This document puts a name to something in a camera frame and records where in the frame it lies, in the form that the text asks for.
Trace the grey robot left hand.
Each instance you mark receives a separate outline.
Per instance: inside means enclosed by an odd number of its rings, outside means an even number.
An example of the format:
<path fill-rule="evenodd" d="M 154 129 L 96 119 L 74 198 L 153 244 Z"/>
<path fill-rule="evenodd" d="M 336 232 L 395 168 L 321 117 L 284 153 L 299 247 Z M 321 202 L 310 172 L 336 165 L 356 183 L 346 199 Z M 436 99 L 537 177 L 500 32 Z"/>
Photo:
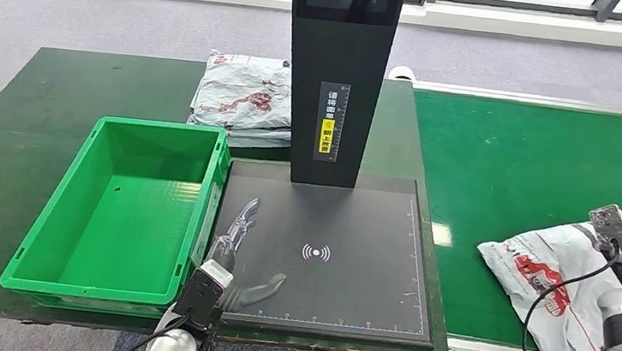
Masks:
<path fill-rule="evenodd" d="M 217 301 L 217 308 L 222 312 L 238 312 L 245 306 L 251 306 L 274 296 L 286 282 L 286 275 L 278 273 L 267 283 L 253 287 L 243 287 L 234 280 L 236 255 L 248 231 L 255 224 L 254 215 L 258 212 L 260 198 L 251 199 L 234 218 L 230 227 L 212 240 L 202 268 L 209 269 L 212 278 L 224 291 Z"/>

